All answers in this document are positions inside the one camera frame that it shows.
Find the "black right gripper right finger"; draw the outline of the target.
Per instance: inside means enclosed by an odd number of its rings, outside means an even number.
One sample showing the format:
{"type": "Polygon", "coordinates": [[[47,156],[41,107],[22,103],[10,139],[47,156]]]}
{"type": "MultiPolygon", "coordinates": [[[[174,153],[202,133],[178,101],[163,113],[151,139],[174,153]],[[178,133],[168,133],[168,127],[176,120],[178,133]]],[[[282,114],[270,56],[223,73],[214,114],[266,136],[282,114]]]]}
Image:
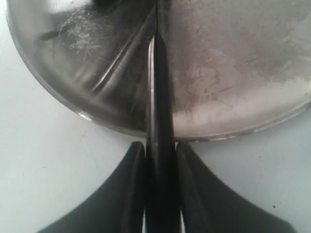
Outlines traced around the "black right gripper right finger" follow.
{"type": "Polygon", "coordinates": [[[176,148],[187,233],[293,233],[294,228],[250,203],[218,179],[188,143],[176,148]]]}

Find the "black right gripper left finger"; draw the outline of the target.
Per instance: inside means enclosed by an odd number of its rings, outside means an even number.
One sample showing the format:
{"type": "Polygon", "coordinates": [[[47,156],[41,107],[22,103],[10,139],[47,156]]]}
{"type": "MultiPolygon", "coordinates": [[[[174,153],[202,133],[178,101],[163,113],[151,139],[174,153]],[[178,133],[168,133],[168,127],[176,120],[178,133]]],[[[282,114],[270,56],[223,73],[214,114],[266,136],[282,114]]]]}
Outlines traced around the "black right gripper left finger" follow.
{"type": "Polygon", "coordinates": [[[43,233],[140,233],[145,204],[145,155],[131,143],[108,179],[78,207],[41,230],[43,233]]]}

